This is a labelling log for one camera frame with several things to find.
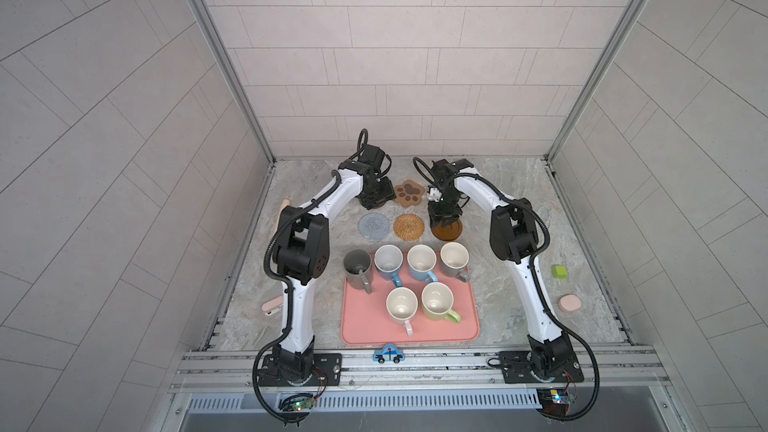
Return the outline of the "tan rattan coaster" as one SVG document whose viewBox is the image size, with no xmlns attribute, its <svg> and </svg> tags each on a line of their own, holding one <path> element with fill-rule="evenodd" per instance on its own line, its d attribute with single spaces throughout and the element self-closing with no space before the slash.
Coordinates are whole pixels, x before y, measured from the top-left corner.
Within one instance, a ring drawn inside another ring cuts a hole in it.
<svg viewBox="0 0 768 432">
<path fill-rule="evenodd" d="M 425 232 L 425 223 L 415 214 L 402 214 L 393 223 L 394 234 L 403 241 L 417 241 Z"/>
</svg>

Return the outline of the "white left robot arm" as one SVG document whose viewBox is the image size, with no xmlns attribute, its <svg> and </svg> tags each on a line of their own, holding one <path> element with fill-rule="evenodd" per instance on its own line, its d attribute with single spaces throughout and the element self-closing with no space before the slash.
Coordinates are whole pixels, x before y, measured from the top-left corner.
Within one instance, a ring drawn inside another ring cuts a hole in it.
<svg viewBox="0 0 768 432">
<path fill-rule="evenodd" d="M 315 280 L 330 259 L 331 222 L 354 199 L 371 210 L 394 198 L 389 169 L 382 166 L 390 160 L 380 147 L 360 143 L 316 195 L 280 213 L 264 257 L 266 275 L 283 283 L 282 332 L 269 347 L 277 364 L 299 377 L 311 373 Z"/>
</svg>

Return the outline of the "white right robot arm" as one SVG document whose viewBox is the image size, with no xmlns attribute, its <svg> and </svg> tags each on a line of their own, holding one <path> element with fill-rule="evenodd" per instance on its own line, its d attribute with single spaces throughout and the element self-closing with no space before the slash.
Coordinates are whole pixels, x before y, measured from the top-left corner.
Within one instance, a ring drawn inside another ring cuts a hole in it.
<svg viewBox="0 0 768 432">
<path fill-rule="evenodd" d="M 575 352 L 567 327 L 551 309 L 539 271 L 538 256 L 548 248 L 550 235 L 530 201 L 503 193 L 466 159 L 435 161 L 428 182 L 432 226 L 458 221 L 463 196 L 489 215 L 491 251 L 511 269 L 526 315 L 531 374 L 541 382 L 563 375 L 575 361 Z"/>
</svg>

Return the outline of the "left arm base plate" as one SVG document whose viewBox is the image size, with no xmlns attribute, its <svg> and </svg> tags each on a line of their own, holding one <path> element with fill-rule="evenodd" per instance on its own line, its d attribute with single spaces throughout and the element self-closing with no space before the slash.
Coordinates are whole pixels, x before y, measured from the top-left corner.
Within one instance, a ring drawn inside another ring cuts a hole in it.
<svg viewBox="0 0 768 432">
<path fill-rule="evenodd" d="M 318 386 L 320 379 L 327 386 L 338 386 L 342 355 L 335 353 L 315 354 L 309 376 L 305 380 L 290 378 L 286 370 L 281 369 L 277 360 L 267 354 L 259 365 L 257 372 L 258 384 L 264 387 L 309 387 Z"/>
</svg>

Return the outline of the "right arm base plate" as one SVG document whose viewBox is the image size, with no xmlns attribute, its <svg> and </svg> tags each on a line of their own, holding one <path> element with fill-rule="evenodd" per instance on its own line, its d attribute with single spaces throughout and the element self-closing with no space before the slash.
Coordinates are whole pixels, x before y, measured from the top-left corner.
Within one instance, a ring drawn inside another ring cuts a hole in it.
<svg viewBox="0 0 768 432">
<path fill-rule="evenodd" d="M 501 370 L 506 384 L 549 384 L 572 381 L 581 383 L 585 380 L 580 360 L 571 354 L 563 365 L 556 366 L 550 372 L 535 372 L 530 360 L 530 351 L 501 351 L 487 360 L 492 368 Z"/>
</svg>

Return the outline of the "brown wooden coaster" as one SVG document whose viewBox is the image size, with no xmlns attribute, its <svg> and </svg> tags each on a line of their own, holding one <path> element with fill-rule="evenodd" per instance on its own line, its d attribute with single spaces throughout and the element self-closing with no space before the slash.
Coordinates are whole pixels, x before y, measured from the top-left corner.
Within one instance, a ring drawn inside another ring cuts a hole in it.
<svg viewBox="0 0 768 432">
<path fill-rule="evenodd" d="M 451 242 L 457 240 L 463 232 L 463 224 L 457 220 L 449 225 L 437 224 L 431 228 L 432 234 L 439 240 Z"/>
</svg>

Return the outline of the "cork paw print coaster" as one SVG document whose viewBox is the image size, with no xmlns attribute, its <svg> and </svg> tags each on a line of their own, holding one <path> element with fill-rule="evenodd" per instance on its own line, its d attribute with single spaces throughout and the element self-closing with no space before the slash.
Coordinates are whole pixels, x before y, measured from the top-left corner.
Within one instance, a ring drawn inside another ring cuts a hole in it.
<svg viewBox="0 0 768 432">
<path fill-rule="evenodd" d="M 426 189 L 413 180 L 405 180 L 394 187 L 394 201 L 403 208 L 415 207 L 422 203 Z"/>
</svg>

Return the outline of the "light blue woven coaster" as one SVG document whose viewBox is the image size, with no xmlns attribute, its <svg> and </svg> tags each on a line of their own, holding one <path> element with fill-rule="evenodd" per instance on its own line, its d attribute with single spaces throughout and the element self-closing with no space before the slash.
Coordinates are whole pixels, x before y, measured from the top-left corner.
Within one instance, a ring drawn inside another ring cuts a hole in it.
<svg viewBox="0 0 768 432">
<path fill-rule="evenodd" d="M 358 222 L 359 233 L 367 240 L 381 241 L 385 239 L 391 230 L 389 219 L 380 213 L 369 213 Z"/>
</svg>

